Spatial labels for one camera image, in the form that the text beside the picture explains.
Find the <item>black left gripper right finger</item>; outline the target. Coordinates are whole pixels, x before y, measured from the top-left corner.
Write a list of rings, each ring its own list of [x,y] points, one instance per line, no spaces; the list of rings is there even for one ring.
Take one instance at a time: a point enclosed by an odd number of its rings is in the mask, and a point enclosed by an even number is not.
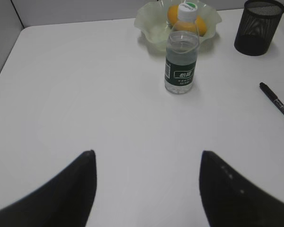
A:
[[[202,152],[199,191],[212,227],[284,227],[284,203],[212,151]]]

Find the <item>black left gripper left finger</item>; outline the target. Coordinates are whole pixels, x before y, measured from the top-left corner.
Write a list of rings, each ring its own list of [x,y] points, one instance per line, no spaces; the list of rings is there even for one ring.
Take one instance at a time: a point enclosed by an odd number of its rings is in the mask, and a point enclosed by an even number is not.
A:
[[[96,154],[89,150],[34,192],[0,209],[0,227],[84,227],[96,190]]]

